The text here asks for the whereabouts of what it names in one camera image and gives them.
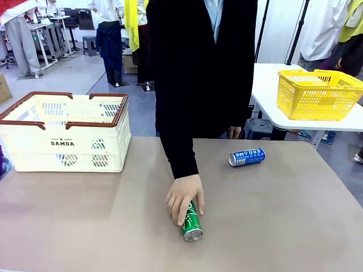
yellow plastic basket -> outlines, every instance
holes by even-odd
[[[342,120],[363,95],[363,82],[339,71],[278,74],[277,105],[292,120]]]

yellow cloth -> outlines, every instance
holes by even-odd
[[[145,8],[148,3],[149,0],[145,0]],[[129,36],[130,48],[135,51],[139,48],[137,0],[125,0],[125,28]]]
[[[349,41],[351,37],[363,34],[363,20],[361,20],[360,24],[356,28],[345,26],[348,19],[352,16],[353,12],[355,12],[358,6],[362,3],[363,0],[353,0],[351,10],[349,11],[349,15],[344,23],[343,30],[341,31],[339,42],[345,43],[346,41]]]

red cloth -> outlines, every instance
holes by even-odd
[[[0,0],[0,16],[8,9],[15,7],[26,0]]]

can lid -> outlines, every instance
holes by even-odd
[[[186,241],[196,241],[201,239],[203,236],[203,231],[200,229],[192,229],[190,231],[188,231],[185,235],[184,235],[184,239]]]
[[[236,166],[236,157],[233,154],[229,155],[228,162],[232,167]]]

white shirt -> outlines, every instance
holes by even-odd
[[[15,17],[23,17],[26,12],[33,13],[38,4],[35,0],[27,0],[11,9],[7,9],[0,17],[0,24],[4,25]]]
[[[313,0],[301,54],[307,61],[328,58],[339,40],[351,0]]]
[[[345,26],[347,27],[358,27],[361,23],[363,14],[363,3],[358,6],[358,8],[352,13],[351,17],[347,20]]]
[[[97,9],[97,21],[99,24],[102,22],[120,21],[116,8],[120,9],[121,6],[120,0],[87,0],[88,9]]]
[[[54,13],[57,13],[57,6],[48,0],[38,0],[38,11],[41,16],[54,16]]]
[[[125,15],[125,2],[120,0],[121,8],[119,9],[120,16],[123,18]],[[137,0],[137,24],[143,26],[147,24],[146,10],[145,10],[145,0]]]
[[[220,31],[220,24],[222,19],[224,0],[204,0],[206,9],[212,23],[214,32],[214,40],[217,42],[218,33]]]

